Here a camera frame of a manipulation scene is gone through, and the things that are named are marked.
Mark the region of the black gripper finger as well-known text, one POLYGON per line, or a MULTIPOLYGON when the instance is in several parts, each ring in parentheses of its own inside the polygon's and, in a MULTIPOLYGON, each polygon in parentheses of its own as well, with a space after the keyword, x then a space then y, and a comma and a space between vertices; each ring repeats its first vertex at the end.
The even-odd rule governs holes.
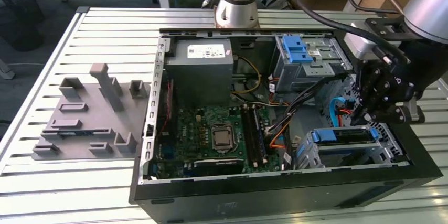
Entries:
POLYGON ((409 110, 396 103, 409 100, 407 88, 392 81, 379 82, 368 96, 367 109, 375 122, 403 124, 409 121, 409 110))
POLYGON ((353 112, 351 125, 367 124, 365 115, 373 111, 379 95, 376 85, 381 77, 381 64, 379 62, 364 62, 359 65, 356 76, 356 90, 359 93, 359 106, 353 112))

